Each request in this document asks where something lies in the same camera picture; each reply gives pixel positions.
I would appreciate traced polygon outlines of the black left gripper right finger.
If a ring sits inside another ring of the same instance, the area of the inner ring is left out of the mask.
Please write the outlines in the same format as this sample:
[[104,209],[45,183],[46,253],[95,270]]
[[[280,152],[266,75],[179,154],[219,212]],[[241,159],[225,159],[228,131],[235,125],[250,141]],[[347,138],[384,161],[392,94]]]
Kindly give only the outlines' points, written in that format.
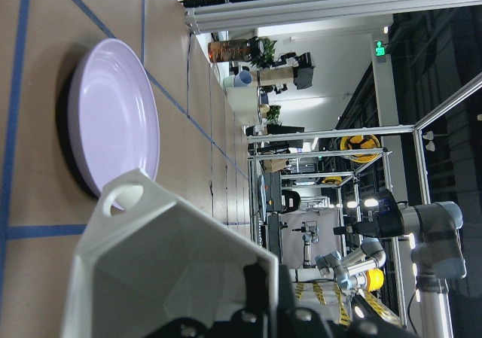
[[294,289],[286,266],[279,267],[279,300],[277,307],[278,337],[413,337],[407,330],[369,315],[357,318],[348,326],[336,324],[314,309],[295,302]]

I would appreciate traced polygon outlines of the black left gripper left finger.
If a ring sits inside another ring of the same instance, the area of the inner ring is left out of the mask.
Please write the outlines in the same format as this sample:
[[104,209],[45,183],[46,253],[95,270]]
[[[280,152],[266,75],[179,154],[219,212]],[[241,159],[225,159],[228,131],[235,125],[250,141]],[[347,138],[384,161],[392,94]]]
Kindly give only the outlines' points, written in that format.
[[270,303],[268,273],[259,264],[243,267],[245,301],[216,303],[202,299],[183,306],[146,337],[274,337],[275,306]]

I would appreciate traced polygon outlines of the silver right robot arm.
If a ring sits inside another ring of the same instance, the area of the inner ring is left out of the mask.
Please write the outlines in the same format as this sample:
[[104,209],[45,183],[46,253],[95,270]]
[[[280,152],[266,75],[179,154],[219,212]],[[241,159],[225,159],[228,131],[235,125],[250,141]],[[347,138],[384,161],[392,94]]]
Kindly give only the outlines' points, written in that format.
[[421,304],[422,336],[452,337],[448,279],[466,275],[459,241],[462,212],[454,202],[409,206],[398,203],[389,190],[375,195],[378,210],[371,221],[335,227],[334,233],[358,233],[373,238],[413,234],[416,244],[411,260],[417,266],[416,289]]

